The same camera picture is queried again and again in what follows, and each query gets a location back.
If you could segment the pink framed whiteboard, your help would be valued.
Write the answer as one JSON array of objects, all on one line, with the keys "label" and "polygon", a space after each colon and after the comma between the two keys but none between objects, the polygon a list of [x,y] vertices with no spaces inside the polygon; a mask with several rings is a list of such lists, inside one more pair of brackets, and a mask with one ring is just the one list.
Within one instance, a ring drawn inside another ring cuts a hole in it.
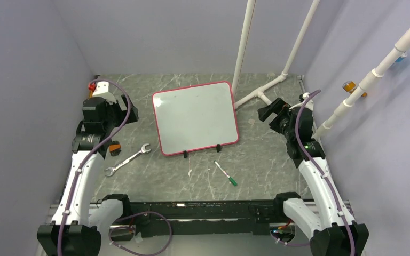
[{"label": "pink framed whiteboard", "polygon": [[173,156],[235,144],[240,133],[227,81],[152,94],[161,152]]}]

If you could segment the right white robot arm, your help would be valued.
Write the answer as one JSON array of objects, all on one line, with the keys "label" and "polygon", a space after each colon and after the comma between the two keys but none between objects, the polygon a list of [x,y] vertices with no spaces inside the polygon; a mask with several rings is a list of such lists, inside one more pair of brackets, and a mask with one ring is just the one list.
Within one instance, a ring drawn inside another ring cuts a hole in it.
[{"label": "right white robot arm", "polygon": [[332,180],[326,155],[312,137],[312,107],[291,106],[281,98],[258,111],[260,121],[270,115],[272,130],[286,138],[288,156],[294,161],[312,194],[313,212],[298,193],[277,194],[273,215],[291,220],[308,238],[312,255],[362,255],[369,237],[365,224],[357,223]]}]

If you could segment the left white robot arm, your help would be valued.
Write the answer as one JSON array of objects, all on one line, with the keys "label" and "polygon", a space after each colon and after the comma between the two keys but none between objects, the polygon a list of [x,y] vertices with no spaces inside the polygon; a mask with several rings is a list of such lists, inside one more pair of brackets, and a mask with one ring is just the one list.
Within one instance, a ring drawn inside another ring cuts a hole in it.
[{"label": "left white robot arm", "polygon": [[40,225],[36,234],[47,255],[98,255],[106,225],[113,220],[124,224],[132,217],[127,196],[111,196],[111,202],[93,218],[89,208],[111,138],[126,124],[138,121],[138,109],[126,95],[115,103],[91,97],[83,101],[82,113],[61,201],[51,221]]}]

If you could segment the white green marker pen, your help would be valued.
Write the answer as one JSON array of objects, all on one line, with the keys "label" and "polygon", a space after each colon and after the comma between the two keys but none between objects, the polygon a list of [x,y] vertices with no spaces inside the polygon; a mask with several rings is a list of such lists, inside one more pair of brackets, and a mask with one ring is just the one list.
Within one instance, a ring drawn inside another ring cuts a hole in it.
[{"label": "white green marker pen", "polygon": [[230,184],[232,184],[233,186],[238,185],[237,182],[222,168],[222,166],[217,161],[214,161],[214,163],[221,170],[221,172],[227,177]]}]

